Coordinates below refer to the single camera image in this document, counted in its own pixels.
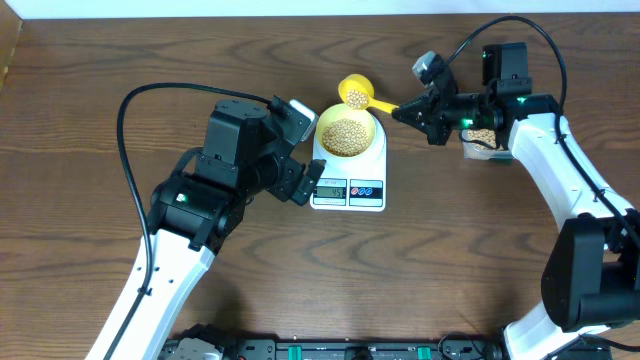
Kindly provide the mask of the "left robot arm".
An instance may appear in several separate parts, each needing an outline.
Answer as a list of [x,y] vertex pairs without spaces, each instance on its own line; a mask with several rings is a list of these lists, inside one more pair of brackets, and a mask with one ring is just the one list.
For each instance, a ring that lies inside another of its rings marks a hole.
[[266,190],[282,202],[308,202],[324,164],[304,165],[291,153],[317,121],[297,100],[215,105],[203,147],[185,152],[152,194],[148,233],[89,358],[156,358],[249,200]]

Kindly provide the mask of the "yellow plastic measuring scoop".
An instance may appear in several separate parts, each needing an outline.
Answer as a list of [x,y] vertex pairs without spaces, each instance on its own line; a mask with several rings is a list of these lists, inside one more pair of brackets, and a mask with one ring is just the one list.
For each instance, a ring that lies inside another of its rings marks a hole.
[[375,108],[391,114],[397,108],[397,105],[376,100],[372,83],[360,74],[351,74],[345,77],[338,85],[338,93],[341,100],[354,110]]

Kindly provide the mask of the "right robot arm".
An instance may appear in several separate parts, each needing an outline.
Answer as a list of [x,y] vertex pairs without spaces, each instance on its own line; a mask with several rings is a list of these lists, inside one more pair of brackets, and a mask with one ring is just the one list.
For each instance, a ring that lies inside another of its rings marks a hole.
[[425,86],[395,120],[443,145],[452,131],[491,130],[530,174],[559,229],[541,302],[503,330],[508,359],[552,359],[578,341],[639,318],[639,213],[604,181],[572,136],[558,102],[535,94],[523,43],[483,49],[482,93],[462,93],[428,52],[412,71]]

